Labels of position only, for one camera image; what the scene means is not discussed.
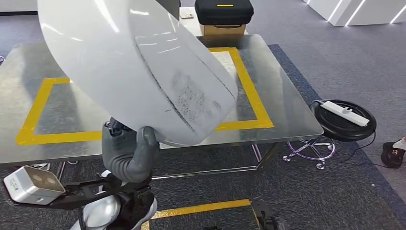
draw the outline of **white power strip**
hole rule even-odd
[[[343,108],[337,104],[332,103],[331,101],[324,102],[323,104],[321,104],[321,107],[362,127],[367,126],[369,122],[367,118],[353,113],[352,109],[348,107]]]

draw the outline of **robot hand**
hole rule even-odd
[[[146,126],[137,132],[111,118],[102,129],[104,166],[118,179],[141,183],[152,176],[159,143],[153,128]]]

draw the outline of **stainless steel tabletop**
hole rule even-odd
[[[282,142],[323,133],[259,35],[199,39],[239,89],[236,108],[200,146]],[[0,166],[101,156],[100,130],[110,116],[69,82],[45,43],[14,47],[0,66],[0,80]]]

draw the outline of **black case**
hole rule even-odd
[[[254,14],[249,0],[196,0],[194,8],[202,25],[245,25]]]

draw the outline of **chrome stool base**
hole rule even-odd
[[[316,164],[316,167],[318,169],[324,169],[325,168],[325,159],[328,159],[334,155],[334,152],[336,151],[336,145],[334,144],[334,141],[330,138],[327,138],[329,140],[328,143],[325,142],[319,142],[321,138],[327,138],[324,136],[320,136],[318,138],[310,139],[310,140],[300,140],[301,142],[304,143],[304,145],[298,149],[295,149],[292,144],[288,141],[287,144],[289,148],[292,150],[292,153],[289,154],[288,156],[283,156],[283,160],[286,162],[290,162],[291,158],[295,155],[298,155],[302,158],[308,159],[308,160],[313,160],[313,161],[321,161],[321,163]],[[317,150],[317,146],[327,146],[327,149],[330,151],[330,153],[323,157],[322,154]],[[310,147],[310,149],[316,154],[315,157],[309,157],[303,154],[303,150],[306,148]]]

